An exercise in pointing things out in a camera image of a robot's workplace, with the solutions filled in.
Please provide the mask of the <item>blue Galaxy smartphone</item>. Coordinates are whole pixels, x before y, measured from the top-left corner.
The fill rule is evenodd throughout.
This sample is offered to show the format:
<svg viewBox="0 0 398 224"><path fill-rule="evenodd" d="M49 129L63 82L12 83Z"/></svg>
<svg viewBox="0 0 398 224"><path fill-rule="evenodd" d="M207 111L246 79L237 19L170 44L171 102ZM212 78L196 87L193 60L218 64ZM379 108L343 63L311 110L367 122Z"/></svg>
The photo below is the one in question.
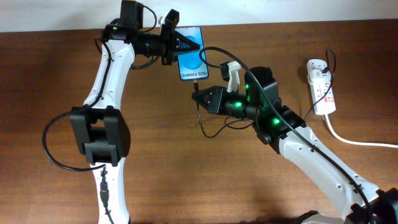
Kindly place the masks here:
<svg viewBox="0 0 398 224"><path fill-rule="evenodd" d="M200 50L204 48L200 27L181 27L176 28L176 31L199 44ZM208 66L201 61L199 51L179 55L177 58L181 81L203 80L209 77Z"/></svg>

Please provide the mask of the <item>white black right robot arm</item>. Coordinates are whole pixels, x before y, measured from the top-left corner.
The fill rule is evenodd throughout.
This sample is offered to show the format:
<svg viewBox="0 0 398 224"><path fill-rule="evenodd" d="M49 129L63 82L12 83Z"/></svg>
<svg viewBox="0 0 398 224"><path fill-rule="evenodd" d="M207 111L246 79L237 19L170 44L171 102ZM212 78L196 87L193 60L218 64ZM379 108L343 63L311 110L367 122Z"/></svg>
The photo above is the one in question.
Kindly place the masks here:
<svg viewBox="0 0 398 224"><path fill-rule="evenodd" d="M198 88L192 94L209 113L250 119L258 139L300 168L331 200L344 223L397 223L397 189L383 191L333 154L295 112L283 105L269 67L244 76L245 92Z"/></svg>

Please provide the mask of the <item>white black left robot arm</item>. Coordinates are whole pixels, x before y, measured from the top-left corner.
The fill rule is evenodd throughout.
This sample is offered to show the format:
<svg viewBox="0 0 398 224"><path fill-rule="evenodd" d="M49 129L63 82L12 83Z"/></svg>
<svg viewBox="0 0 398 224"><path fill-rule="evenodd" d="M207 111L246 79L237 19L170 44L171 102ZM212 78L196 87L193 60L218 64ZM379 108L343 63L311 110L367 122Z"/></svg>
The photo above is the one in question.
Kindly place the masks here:
<svg viewBox="0 0 398 224"><path fill-rule="evenodd" d="M171 9L160 21L160 33L143 28L144 5L122 1L120 16L106 25L95 43L101 61L93 87L82 107L74 107L70 121L78 149L93 173L99 223L130 223L124 193L124 165L131 133L121 113L127 75L137 55L160 58L171 65L177 56L200 46L176 30L180 14Z"/></svg>

